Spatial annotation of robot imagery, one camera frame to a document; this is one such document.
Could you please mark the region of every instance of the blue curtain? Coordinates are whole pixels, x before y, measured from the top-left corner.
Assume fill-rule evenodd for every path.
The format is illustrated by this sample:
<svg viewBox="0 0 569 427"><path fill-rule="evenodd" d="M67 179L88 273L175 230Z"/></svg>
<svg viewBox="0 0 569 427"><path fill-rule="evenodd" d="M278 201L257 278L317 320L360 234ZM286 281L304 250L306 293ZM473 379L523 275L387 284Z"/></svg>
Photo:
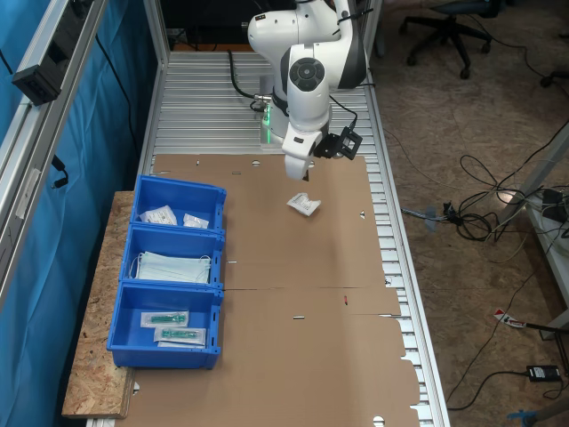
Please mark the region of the blue curtain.
<svg viewBox="0 0 569 427"><path fill-rule="evenodd" d="M47 3L4 2L22 9ZM0 20L16 25L13 16L0 14ZM98 34L134 108L140 146L156 74L142 1L109 0ZM7 107L2 109L3 116ZM62 177L51 168L0 311L0 427L63 423L60 392L66 359L75 352L73 335L83 319L78 307L114 193L128 187L136 174L127 115L124 96L95 43L57 149L69 184L51 189Z"/></svg>

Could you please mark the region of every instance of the blue plastic bin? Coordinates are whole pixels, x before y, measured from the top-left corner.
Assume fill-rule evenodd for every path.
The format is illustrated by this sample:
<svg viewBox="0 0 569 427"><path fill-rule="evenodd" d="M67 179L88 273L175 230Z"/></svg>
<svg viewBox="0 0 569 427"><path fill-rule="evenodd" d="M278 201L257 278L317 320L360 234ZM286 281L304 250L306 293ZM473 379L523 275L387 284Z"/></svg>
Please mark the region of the blue plastic bin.
<svg viewBox="0 0 569 427"><path fill-rule="evenodd" d="M119 279L129 279L129 272L136 276L136 264L134 261L143 252L152 252L164 256L180 258L200 258L204 255L212 259L210 277L207 284L191 282L173 282L178 285L210 286L221 289L221 250L225 238L216 233L208 233L193 230L177 230L175 228L149 227L142 224L130 224L124 245L123 263ZM134 279L140 283L159 283L156 280Z"/></svg>
<svg viewBox="0 0 569 427"><path fill-rule="evenodd" d="M201 230L224 234L221 217L226 196L226 190L214 185L139 175L134 191L131 223L148 224L140 221L140 214L168 205L176 215L178 225L148 225L188 230L188 227L183 226L184 214L190 214L209 221L208 228Z"/></svg>
<svg viewBox="0 0 569 427"><path fill-rule="evenodd" d="M118 367L213 368L221 353L218 343L223 292L173 282L119 284L108 332L107 350ZM188 327L207 328L204 349L158 347L154 328L140 327L143 311L189 310Z"/></svg>

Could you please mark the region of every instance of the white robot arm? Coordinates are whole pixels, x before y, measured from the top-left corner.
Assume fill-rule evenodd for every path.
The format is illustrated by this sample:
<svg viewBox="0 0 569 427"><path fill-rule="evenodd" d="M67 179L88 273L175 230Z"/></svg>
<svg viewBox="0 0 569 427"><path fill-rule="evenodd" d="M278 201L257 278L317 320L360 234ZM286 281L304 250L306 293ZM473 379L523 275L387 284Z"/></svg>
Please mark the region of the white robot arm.
<svg viewBox="0 0 569 427"><path fill-rule="evenodd" d="M276 131L271 130L284 136L287 175L300 180L307 176L313 156L333 157L340 152L353 158L356 154L361 138L353 126L340 136L328 133L332 118L329 91L358 86L365 79L367 61L353 20L357 16L354 0L336 0L336 13L324 0L296 3L296 11L254 17L249 41L273 67L276 109L271 111L273 117L278 116L271 126ZM278 129L281 124L285 129ZM354 142L353 148L346 139Z"/></svg>

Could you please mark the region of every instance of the surgical mask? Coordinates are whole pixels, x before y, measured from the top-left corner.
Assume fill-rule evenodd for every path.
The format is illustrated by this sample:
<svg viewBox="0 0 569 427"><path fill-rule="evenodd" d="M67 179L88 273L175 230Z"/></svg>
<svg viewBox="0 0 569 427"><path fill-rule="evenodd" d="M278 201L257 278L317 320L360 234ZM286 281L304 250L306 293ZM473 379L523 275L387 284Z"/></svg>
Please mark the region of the surgical mask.
<svg viewBox="0 0 569 427"><path fill-rule="evenodd" d="M132 260L132 267L137 262L136 276L144 280L167 280L172 282L208 283L212 259L205 255L201 258L175 258L145 252Z"/></svg>

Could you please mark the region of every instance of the brown cardboard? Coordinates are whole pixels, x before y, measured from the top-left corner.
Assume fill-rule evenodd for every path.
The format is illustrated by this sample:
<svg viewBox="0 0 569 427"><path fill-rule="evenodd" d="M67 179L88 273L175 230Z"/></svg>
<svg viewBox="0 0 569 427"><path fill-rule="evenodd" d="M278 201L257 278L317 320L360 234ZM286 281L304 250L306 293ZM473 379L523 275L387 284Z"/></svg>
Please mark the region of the brown cardboard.
<svg viewBox="0 0 569 427"><path fill-rule="evenodd" d="M224 254L236 262L225 266L226 289L385 289L363 158L316 159L309 182L288 179L283 156L161 155L154 172L227 189ZM310 217L286 205L299 192L322 200ZM395 292L382 300L386 313L398 313Z"/></svg>
<svg viewBox="0 0 569 427"><path fill-rule="evenodd" d="M309 182L282 156L157 156L154 172L228 190L221 355L211 371L138 369L117 427L419 425L399 324L378 316L399 305L362 158L317 160ZM286 205L299 192L322 200L308 218Z"/></svg>
<svg viewBox="0 0 569 427"><path fill-rule="evenodd" d="M386 426L418 426L410 405L419 384L401 359L399 325L350 314L350 305L353 313L379 311L351 294L346 306L351 291L227 291L215 368L137 370L140 391L116 427L372 426L376 415Z"/></svg>

